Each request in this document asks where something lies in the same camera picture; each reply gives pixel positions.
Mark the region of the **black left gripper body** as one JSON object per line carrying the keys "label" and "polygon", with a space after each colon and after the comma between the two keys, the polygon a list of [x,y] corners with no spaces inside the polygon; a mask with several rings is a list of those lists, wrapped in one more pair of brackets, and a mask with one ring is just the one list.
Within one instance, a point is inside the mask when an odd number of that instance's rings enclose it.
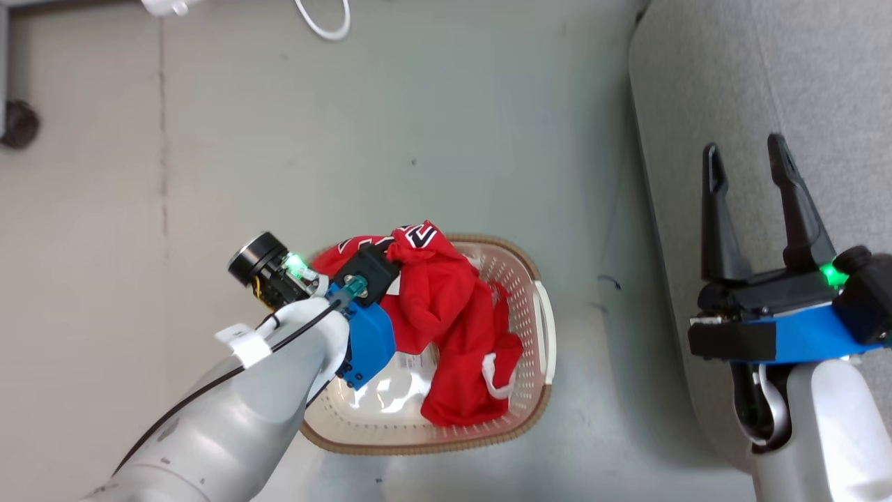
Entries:
{"label": "black left gripper body", "polygon": [[241,247],[227,264],[227,271],[271,311],[324,296],[328,288],[328,279],[269,231]]}

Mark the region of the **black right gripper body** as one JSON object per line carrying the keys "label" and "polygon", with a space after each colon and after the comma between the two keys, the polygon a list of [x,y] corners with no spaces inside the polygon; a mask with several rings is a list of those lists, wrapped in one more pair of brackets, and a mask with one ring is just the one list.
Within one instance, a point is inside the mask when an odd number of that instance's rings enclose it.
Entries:
{"label": "black right gripper body", "polygon": [[746,333],[771,327],[778,340],[814,333],[878,345],[890,336],[890,254],[853,247],[816,266],[710,279],[697,305],[701,317]]}

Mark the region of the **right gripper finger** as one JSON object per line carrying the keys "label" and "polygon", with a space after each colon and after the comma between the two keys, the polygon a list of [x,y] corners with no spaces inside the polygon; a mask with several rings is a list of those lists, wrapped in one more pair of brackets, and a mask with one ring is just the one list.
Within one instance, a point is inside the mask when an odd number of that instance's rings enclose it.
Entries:
{"label": "right gripper finger", "polygon": [[783,261],[795,271],[816,271],[833,261],[837,252],[799,173],[787,141],[780,133],[767,139],[771,178],[783,203],[786,247]]}
{"label": "right gripper finger", "polygon": [[716,143],[702,153],[701,276],[705,282],[743,282],[752,276],[727,201],[730,184]]}

